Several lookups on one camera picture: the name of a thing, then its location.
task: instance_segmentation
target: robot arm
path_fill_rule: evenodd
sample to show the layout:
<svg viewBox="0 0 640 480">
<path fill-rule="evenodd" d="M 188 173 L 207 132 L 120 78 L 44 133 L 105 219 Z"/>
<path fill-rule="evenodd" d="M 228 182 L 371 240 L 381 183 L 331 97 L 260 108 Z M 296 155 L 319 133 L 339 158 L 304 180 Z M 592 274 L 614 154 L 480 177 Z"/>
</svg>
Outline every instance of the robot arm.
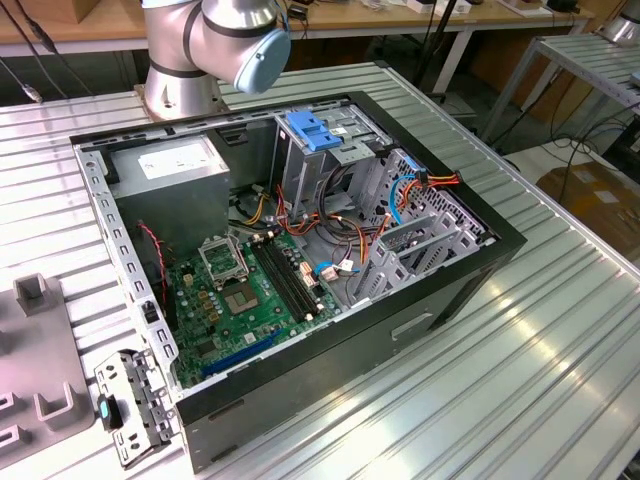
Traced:
<svg viewBox="0 0 640 480">
<path fill-rule="evenodd" d="M 620 14 L 600 34 L 622 47 L 637 45 L 640 38 L 640 0 L 628 0 Z"/>
<path fill-rule="evenodd" d="M 160 118 L 215 112 L 216 79 L 262 93 L 289 57 L 273 0 L 143 0 L 142 7 L 151 62 L 145 101 Z"/>
</svg>

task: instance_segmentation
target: white label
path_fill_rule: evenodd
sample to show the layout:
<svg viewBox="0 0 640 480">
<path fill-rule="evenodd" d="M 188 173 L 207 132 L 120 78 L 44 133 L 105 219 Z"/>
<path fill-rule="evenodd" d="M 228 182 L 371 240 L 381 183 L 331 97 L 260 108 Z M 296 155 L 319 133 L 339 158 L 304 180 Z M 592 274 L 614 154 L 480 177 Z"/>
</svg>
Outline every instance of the white label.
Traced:
<svg viewBox="0 0 640 480">
<path fill-rule="evenodd" d="M 587 172 L 586 170 L 576 170 L 573 174 L 582 180 L 583 183 L 591 183 L 596 181 L 596 177 L 594 177 L 591 172 Z"/>
<path fill-rule="evenodd" d="M 350 272 L 353 269 L 353 260 L 349 260 L 348 258 L 345 258 L 343 261 L 340 262 L 340 265 L 338 265 L 338 268 L 340 270 L 344 270 L 345 272 Z"/>
<path fill-rule="evenodd" d="M 146 153 L 138 159 L 147 179 L 165 177 L 201 167 L 214 166 L 204 147 L 198 143 Z"/>
<path fill-rule="evenodd" d="M 616 196 L 609 190 L 595 192 L 595 194 L 600 200 L 602 200 L 603 203 L 618 203 L 618 199 L 616 198 Z"/>
</svg>

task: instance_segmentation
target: green circuit board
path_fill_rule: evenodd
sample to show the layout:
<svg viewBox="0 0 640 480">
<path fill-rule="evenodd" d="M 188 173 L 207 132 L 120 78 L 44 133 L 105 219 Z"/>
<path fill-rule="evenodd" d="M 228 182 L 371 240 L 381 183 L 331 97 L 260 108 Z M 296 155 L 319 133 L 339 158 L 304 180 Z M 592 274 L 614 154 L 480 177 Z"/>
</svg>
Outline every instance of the green circuit board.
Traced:
<svg viewBox="0 0 640 480">
<path fill-rule="evenodd" d="M 288 234 L 278 236 L 274 242 L 279 250 L 295 256 L 296 261 L 304 261 Z M 215 362 L 262 341 L 281 343 L 340 312 L 329 289 L 323 286 L 322 296 L 312 296 L 319 299 L 324 310 L 311 321 L 296 322 L 250 245 L 241 244 L 239 251 L 249 270 L 246 281 L 225 285 L 221 291 L 214 288 L 207 268 L 216 273 L 232 267 L 228 249 L 206 252 L 210 267 L 198 255 L 167 269 L 176 302 L 176 322 L 171 330 L 180 351 L 175 368 L 183 388 L 204 380 L 203 368 Z M 297 267 L 291 268 L 302 278 Z M 191 279 L 185 282 L 185 272 L 192 272 L 192 283 Z"/>
</svg>

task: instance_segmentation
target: aluminum table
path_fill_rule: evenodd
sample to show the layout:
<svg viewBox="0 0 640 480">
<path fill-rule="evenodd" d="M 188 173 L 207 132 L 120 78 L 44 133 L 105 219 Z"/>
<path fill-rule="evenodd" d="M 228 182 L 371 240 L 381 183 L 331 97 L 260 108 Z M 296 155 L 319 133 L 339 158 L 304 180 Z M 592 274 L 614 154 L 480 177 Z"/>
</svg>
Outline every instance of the aluminum table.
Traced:
<svg viewBox="0 0 640 480">
<path fill-rule="evenodd" d="M 552 65 L 534 88 L 523 109 L 542 93 L 557 69 L 564 68 L 601 92 L 601 98 L 589 112 L 588 118 L 595 119 L 607 99 L 615 100 L 623 107 L 634 107 L 635 113 L 640 113 L 640 88 L 629 80 L 632 73 L 640 71 L 640 45 L 619 47 L 593 33 L 534 38 L 489 114 L 481 134 L 484 141 L 487 141 L 495 129 L 504 109 L 538 55 L 547 57 Z"/>
<path fill-rule="evenodd" d="M 640 448 L 640 273 L 390 69 L 283 75 L 232 107 L 362 89 L 528 239 L 450 323 L 197 478 L 615 478 Z M 0 109 L 0 286 L 60 278 L 91 378 L 137 348 L 67 137 L 148 122 L 133 93 Z M 122 472 L 100 422 L 3 479 L 191 478 L 181 441 Z"/>
</svg>

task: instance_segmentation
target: ram slot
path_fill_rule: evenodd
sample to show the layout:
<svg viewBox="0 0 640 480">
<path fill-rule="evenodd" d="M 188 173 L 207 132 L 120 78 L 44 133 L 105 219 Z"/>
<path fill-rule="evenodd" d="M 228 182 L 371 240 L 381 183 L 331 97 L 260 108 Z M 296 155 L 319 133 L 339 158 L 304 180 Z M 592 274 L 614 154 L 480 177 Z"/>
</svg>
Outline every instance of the ram slot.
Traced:
<svg viewBox="0 0 640 480">
<path fill-rule="evenodd" d="M 316 302 L 311 298 L 307 286 L 302 283 L 302 280 L 295 274 L 295 271 L 289 265 L 284 254 L 273 243 L 266 245 L 265 249 L 273 262 L 278 266 L 278 271 L 285 277 L 289 287 L 294 290 L 294 295 L 305 305 L 305 309 L 309 313 L 317 313 Z"/>
<path fill-rule="evenodd" d="M 296 322 L 304 321 L 308 312 L 304 311 L 304 308 L 299 304 L 293 295 L 292 291 L 287 287 L 286 283 L 282 280 L 278 272 L 278 267 L 271 261 L 269 255 L 264 249 L 264 245 L 254 245 L 251 250 L 258 260 L 258 263 L 267 275 L 267 278 L 271 281 L 276 291 L 285 303 L 285 306 L 289 310 L 289 313 L 293 315 Z"/>
</svg>

